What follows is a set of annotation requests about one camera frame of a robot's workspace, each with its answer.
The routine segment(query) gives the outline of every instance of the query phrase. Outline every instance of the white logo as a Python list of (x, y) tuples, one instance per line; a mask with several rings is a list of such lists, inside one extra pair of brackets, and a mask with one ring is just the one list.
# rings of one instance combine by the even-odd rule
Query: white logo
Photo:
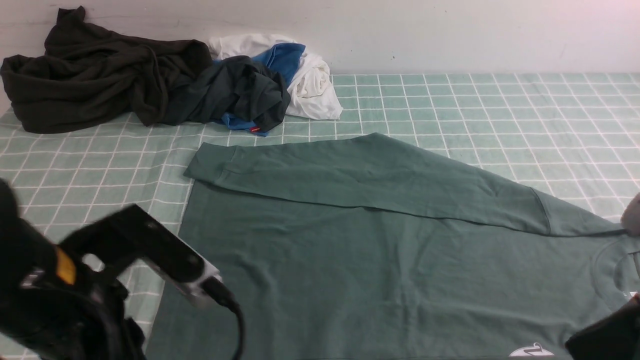
[(535, 343), (535, 344), (533, 344), (532, 347), (519, 348), (518, 350), (512, 352), (511, 355), (509, 355), (509, 357), (516, 357), (516, 356), (553, 356), (553, 355), (554, 355), (554, 353), (552, 353), (549, 350), (543, 349), (542, 345), (540, 345), (539, 343)]

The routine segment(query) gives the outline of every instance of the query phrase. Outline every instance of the white wall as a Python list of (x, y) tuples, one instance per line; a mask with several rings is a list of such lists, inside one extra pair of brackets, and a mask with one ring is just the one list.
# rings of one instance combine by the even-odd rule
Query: white wall
[(158, 39), (281, 33), (334, 72), (639, 71), (639, 0), (2, 0), (0, 56), (42, 54), (58, 7)]

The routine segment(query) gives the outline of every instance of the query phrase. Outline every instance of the dark green garment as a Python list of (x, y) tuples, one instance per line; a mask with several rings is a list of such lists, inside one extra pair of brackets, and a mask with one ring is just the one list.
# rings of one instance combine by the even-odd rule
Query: dark green garment
[[(378, 134), (204, 144), (186, 175), (180, 236), (237, 295), (245, 359), (568, 359), (638, 276), (618, 225)], [(147, 355), (227, 360), (236, 336), (167, 286)]]

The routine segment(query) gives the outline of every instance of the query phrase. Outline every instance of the pile of clothes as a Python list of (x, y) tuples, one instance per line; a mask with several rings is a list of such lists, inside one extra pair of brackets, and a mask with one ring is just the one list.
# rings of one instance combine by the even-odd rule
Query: pile of clothes
[(4, 59), (4, 90), (26, 131), (84, 129), (125, 111), (146, 126), (220, 122), (258, 135), (285, 114), (340, 117), (326, 62), (292, 39), (243, 35), (212, 39), (209, 48), (129, 37), (85, 17), (82, 6), (59, 9), (44, 56)]

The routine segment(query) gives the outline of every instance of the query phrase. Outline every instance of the bed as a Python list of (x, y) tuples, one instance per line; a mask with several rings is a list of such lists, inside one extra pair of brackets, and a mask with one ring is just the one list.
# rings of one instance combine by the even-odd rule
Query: bed
[[(268, 137), (217, 124), (145, 127), (131, 113), (57, 135), (0, 119), (0, 177), (52, 241), (138, 203), (177, 233), (203, 142), (261, 146), (383, 133), (571, 202), (613, 222), (639, 192), (640, 74), (334, 75), (339, 121), (287, 117)], [(163, 282), (142, 263), (121, 281), (149, 335)], [(0, 338), (8, 359), (35, 355)]]

